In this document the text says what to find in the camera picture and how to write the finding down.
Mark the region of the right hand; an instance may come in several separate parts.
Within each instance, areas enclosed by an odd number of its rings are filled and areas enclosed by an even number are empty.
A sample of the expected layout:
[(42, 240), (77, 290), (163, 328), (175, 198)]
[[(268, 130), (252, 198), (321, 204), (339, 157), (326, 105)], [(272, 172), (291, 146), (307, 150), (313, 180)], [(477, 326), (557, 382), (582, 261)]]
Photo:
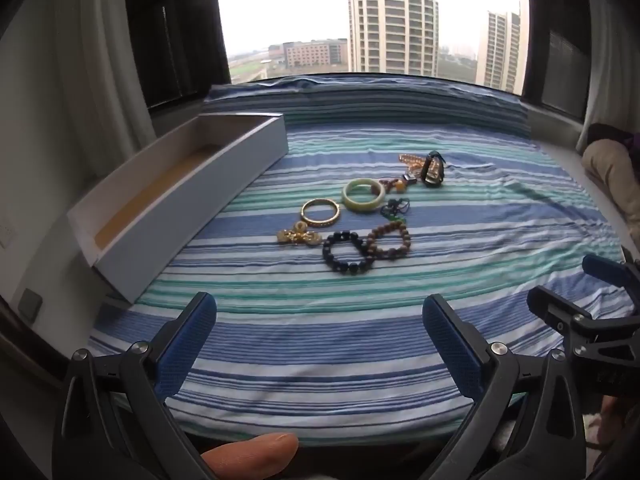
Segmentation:
[(609, 446), (617, 438), (624, 426), (625, 417), (618, 409), (618, 399), (604, 396), (600, 408), (600, 426), (597, 442), (601, 446)]

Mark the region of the left hand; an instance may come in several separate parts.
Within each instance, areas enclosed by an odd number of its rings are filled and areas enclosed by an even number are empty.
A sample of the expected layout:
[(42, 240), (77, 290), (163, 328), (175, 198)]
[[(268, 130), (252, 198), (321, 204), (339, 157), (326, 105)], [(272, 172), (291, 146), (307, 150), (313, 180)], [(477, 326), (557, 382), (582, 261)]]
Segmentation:
[(288, 466), (297, 450), (295, 434), (263, 434), (218, 446), (201, 458), (218, 479), (268, 479)]

